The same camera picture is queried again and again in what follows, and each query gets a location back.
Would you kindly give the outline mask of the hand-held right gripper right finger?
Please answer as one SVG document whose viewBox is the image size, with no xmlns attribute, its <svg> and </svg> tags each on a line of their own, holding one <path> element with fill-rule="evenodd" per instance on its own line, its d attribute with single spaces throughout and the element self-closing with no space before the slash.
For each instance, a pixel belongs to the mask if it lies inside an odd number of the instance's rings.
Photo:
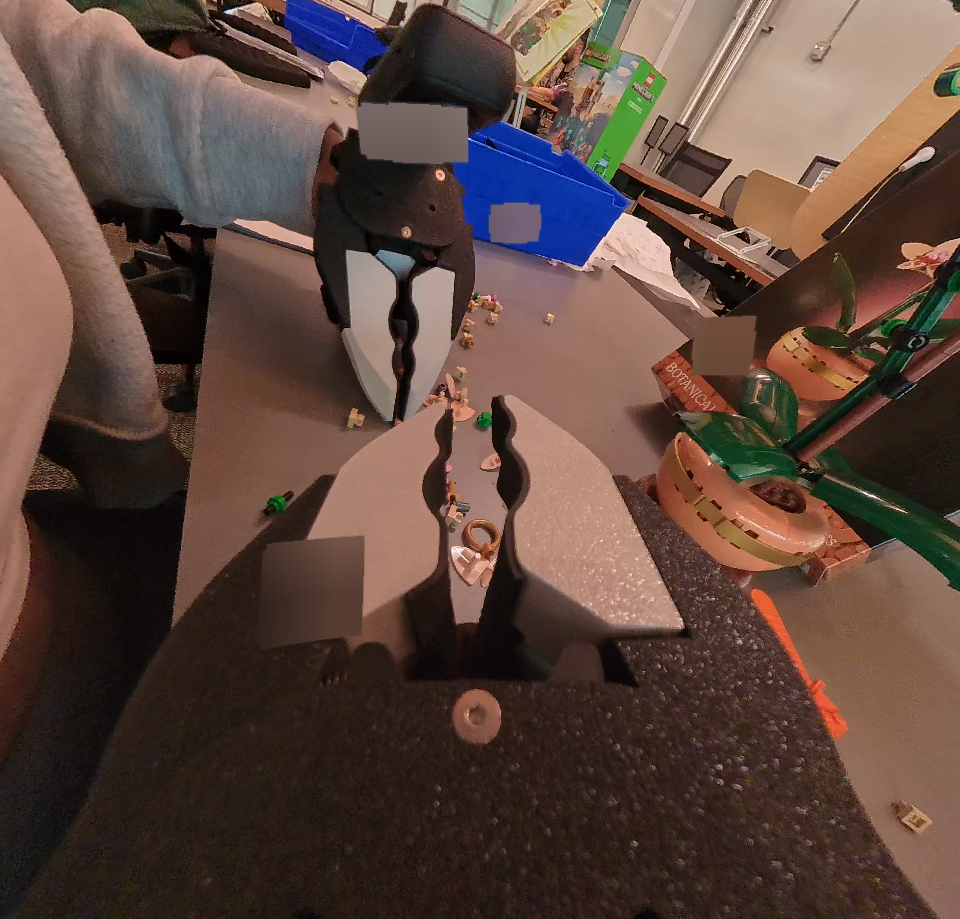
<svg viewBox="0 0 960 919">
<path fill-rule="evenodd" d="M 484 663 L 516 649 L 554 665 L 570 644 L 675 637 L 686 628 L 614 476 L 516 396 L 491 403 L 507 506 L 478 625 Z"/>
</svg>

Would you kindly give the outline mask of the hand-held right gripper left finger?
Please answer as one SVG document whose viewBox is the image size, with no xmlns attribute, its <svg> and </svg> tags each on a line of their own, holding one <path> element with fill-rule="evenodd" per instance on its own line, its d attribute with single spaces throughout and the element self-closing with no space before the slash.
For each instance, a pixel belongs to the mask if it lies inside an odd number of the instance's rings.
<svg viewBox="0 0 960 919">
<path fill-rule="evenodd" d="M 455 625 L 447 502 L 452 412 L 428 407 L 362 447 L 336 475 L 311 541 L 356 551 L 362 610 L 352 638 L 439 638 Z"/>
</svg>

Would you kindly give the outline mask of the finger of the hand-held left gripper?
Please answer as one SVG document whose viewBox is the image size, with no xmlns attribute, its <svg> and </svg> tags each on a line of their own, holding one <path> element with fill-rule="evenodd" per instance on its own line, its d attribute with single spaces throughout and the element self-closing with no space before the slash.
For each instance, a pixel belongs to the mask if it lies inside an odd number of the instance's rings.
<svg viewBox="0 0 960 919">
<path fill-rule="evenodd" d="M 454 274 L 439 267 L 412 274 L 398 286 L 395 316 L 401 337 L 396 420 L 408 420 L 420 410 L 447 362 L 454 288 Z"/>
<path fill-rule="evenodd" d="M 343 344 L 366 397 L 385 421 L 393 421 L 399 383 L 390 317 L 398 300 L 398 279 L 370 253 L 347 252 L 345 264 L 349 320 L 342 330 Z"/>
</svg>

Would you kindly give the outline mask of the person's left forearm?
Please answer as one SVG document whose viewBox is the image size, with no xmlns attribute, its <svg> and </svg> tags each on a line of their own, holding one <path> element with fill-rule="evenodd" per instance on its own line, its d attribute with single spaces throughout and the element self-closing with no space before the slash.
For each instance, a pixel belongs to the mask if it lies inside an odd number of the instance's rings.
<svg viewBox="0 0 960 919">
<path fill-rule="evenodd" d="M 123 16 L 66 0 L 1 0 L 13 77 L 95 202 L 176 210 L 221 227 L 306 235 L 335 121 L 243 82 L 210 57 L 150 48 Z"/>
</svg>

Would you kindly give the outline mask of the grey desk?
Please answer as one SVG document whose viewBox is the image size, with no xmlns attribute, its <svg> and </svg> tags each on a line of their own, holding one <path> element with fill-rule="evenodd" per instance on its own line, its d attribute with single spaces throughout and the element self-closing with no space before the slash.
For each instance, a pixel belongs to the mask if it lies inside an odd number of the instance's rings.
<svg viewBox="0 0 960 919">
<path fill-rule="evenodd" d="M 475 256 L 479 290 L 557 307 L 550 377 L 521 399 L 611 473 L 654 473 L 675 422 L 651 367 L 688 341 L 693 313 L 615 269 L 581 273 L 486 243 Z M 385 429 L 319 288 L 311 256 L 220 232 L 176 618 L 258 535 L 270 497 L 337 473 Z M 366 422 L 349 430 L 354 408 Z M 848 723 L 838 747 L 874 827 L 931 908 L 958 917 L 958 592 L 898 544 L 817 586 L 788 569 L 758 587 Z M 906 829 L 898 800 L 933 826 Z"/>
</svg>

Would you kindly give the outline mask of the pile of small brick pieces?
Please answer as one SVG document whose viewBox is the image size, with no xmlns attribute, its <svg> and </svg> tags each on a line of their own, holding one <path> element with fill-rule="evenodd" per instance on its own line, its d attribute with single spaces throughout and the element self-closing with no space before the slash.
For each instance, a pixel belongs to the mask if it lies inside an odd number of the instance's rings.
<svg viewBox="0 0 960 919">
<path fill-rule="evenodd" d="M 557 306 L 518 293 L 483 288 L 468 302 L 449 357 L 431 393 L 453 409 L 453 452 L 447 465 L 448 560 L 453 598 L 462 618 L 479 618 L 479 606 L 494 576 L 500 548 L 487 526 L 503 534 L 510 505 L 498 489 L 500 456 L 495 446 L 494 399 L 536 398 L 547 384 L 546 347 Z"/>
</svg>

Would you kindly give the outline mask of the flat printed cardboard boxes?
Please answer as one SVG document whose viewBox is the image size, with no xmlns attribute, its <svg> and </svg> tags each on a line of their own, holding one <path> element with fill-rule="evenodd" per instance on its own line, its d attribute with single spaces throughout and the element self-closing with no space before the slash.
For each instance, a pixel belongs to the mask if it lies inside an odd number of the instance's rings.
<svg viewBox="0 0 960 919">
<path fill-rule="evenodd" d="M 515 84 L 534 85 L 602 15 L 595 0 L 518 0 L 494 32 L 513 50 Z"/>
</svg>

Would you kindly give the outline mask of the small blue plastic bin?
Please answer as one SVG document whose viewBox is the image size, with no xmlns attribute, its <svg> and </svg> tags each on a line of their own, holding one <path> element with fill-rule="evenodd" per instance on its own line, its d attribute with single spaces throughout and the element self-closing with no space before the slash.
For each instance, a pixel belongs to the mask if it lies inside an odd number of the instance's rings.
<svg viewBox="0 0 960 919">
<path fill-rule="evenodd" d="M 387 51 L 375 29 L 316 0 L 286 0 L 284 22 L 297 49 L 327 63 L 340 61 L 363 71 Z"/>
</svg>

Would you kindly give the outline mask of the brick-built potted plant model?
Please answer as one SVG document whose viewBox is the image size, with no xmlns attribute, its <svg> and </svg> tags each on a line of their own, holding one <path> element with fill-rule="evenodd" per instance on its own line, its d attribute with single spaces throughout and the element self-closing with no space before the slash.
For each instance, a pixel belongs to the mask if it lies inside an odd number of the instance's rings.
<svg viewBox="0 0 960 919">
<path fill-rule="evenodd" d="M 833 542 L 829 512 L 900 541 L 957 590 L 958 526 L 848 468 L 836 445 L 958 354 L 958 240 L 902 247 L 926 282 L 858 324 L 858 289 L 836 253 L 832 325 L 789 329 L 742 378 L 736 411 L 676 414 L 651 489 L 660 507 L 739 575 L 806 567 Z"/>
</svg>

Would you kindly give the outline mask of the large blue plastic bin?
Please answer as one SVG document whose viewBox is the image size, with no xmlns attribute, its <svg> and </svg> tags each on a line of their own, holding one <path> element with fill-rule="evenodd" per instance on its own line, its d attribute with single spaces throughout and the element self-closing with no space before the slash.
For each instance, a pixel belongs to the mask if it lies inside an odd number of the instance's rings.
<svg viewBox="0 0 960 919">
<path fill-rule="evenodd" d="M 477 241 L 585 266 L 630 201 L 570 152 L 499 122 L 454 165 Z"/>
</svg>

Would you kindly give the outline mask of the green brick set box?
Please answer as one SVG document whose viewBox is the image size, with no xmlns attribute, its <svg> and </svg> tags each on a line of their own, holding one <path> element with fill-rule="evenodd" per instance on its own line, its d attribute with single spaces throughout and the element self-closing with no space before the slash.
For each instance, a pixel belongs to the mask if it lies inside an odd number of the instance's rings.
<svg viewBox="0 0 960 919">
<path fill-rule="evenodd" d="M 666 89 L 666 77 L 638 53 L 591 42 L 569 150 L 611 183 Z"/>
</svg>

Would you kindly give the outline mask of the dark office chair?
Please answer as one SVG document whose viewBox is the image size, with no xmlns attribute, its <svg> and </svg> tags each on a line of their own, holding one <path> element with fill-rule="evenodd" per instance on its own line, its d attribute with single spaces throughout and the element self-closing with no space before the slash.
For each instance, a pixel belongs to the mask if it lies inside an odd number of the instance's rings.
<svg viewBox="0 0 960 919">
<path fill-rule="evenodd" d="M 135 246 L 119 268 L 154 362 L 184 370 L 163 398 L 164 408 L 195 412 L 212 281 L 208 243 L 216 241 L 217 229 L 190 224 L 173 209 L 106 203 L 93 212 L 102 226 L 124 228 L 127 242 Z"/>
</svg>

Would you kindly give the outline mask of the orange brick separator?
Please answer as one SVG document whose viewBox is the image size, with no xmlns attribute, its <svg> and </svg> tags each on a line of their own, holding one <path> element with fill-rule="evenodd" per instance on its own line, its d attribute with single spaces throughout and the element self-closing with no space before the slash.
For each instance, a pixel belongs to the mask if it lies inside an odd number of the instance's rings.
<svg viewBox="0 0 960 919">
<path fill-rule="evenodd" d="M 815 680 L 808 672 L 786 625 L 771 597 L 760 589 L 750 589 L 750 599 L 756 610 L 762 614 L 766 623 L 791 659 L 794 667 L 806 685 L 810 697 L 817 706 L 824 726 L 834 740 L 840 740 L 849 731 L 847 721 L 841 715 L 834 701 L 827 695 L 826 684 Z"/>
</svg>

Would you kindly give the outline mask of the black mesh chair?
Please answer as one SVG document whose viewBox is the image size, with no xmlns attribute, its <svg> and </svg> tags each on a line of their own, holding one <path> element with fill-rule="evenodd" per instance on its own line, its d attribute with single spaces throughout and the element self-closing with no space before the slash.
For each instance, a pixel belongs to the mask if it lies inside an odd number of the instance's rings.
<svg viewBox="0 0 960 919">
<path fill-rule="evenodd" d="M 728 157 L 716 155 L 686 141 L 657 174 L 682 190 L 704 198 L 731 162 Z"/>
</svg>

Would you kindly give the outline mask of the brown wooden table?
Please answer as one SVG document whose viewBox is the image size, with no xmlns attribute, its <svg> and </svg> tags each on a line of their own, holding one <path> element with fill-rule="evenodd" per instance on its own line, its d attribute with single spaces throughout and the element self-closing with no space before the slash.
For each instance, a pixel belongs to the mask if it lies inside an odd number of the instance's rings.
<svg viewBox="0 0 960 919">
<path fill-rule="evenodd" d="M 742 257 L 724 249 L 715 237 L 734 228 L 725 211 L 651 172 L 622 165 L 612 185 L 633 201 L 633 216 L 666 242 L 674 268 L 683 265 L 707 280 L 724 307 L 742 304 L 798 265 L 792 253 L 767 249 Z"/>
</svg>

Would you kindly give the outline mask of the person's arm in grey sleeve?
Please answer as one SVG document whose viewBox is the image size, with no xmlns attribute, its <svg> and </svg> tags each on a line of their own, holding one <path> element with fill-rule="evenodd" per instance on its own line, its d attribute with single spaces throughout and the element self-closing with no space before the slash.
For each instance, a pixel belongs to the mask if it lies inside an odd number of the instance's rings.
<svg viewBox="0 0 960 919">
<path fill-rule="evenodd" d="M 23 612 L 31 548 L 22 504 L 73 339 L 66 280 L 47 240 L 12 188 L 1 186 L 1 653 Z M 152 508 L 186 486 L 188 467 L 168 435 L 95 440 L 80 453 L 96 479 L 117 485 L 100 507 Z"/>
</svg>

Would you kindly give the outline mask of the beige chair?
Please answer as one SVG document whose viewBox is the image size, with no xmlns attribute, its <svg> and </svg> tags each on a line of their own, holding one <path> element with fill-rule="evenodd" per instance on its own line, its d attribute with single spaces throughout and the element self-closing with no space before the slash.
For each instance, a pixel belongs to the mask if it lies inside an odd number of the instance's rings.
<svg viewBox="0 0 960 919">
<path fill-rule="evenodd" d="M 810 194 L 811 189 L 798 182 L 753 169 L 733 211 L 733 223 L 766 237 L 775 250 L 791 250 L 794 220 Z"/>
</svg>

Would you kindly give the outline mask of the person's lap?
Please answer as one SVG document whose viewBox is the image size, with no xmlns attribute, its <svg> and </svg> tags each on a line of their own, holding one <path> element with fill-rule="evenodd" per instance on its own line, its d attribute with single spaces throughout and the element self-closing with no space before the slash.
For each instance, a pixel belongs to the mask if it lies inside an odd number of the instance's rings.
<svg viewBox="0 0 960 919">
<path fill-rule="evenodd" d="M 27 495 L 29 579 L 2 664 L 2 917 L 69 831 L 169 634 L 185 516 L 185 491 L 133 510 Z"/>
</svg>

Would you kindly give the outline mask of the black plant set box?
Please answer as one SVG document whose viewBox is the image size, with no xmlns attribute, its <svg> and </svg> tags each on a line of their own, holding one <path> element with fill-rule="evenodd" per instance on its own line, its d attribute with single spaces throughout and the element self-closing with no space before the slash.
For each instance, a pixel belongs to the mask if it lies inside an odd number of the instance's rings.
<svg viewBox="0 0 960 919">
<path fill-rule="evenodd" d="M 927 279 L 907 271 L 904 245 L 940 247 L 958 241 L 958 148 L 937 145 L 927 171 L 900 173 L 906 181 L 886 186 L 869 212 L 850 221 L 810 254 L 733 312 L 746 318 L 750 362 L 743 374 L 707 375 L 689 342 L 654 365 L 664 400 L 677 414 L 697 409 L 737 411 L 742 379 L 752 364 L 789 330 L 831 326 L 841 297 L 833 279 L 834 256 L 846 261 L 857 288 L 857 324 L 867 323 L 919 290 Z M 926 375 L 904 398 L 884 407 L 846 434 L 835 450 L 859 477 L 906 495 L 937 515 L 958 514 L 958 353 Z M 828 512 L 830 544 L 810 568 L 812 579 L 855 565 L 870 547 L 892 539 L 855 517 Z"/>
</svg>

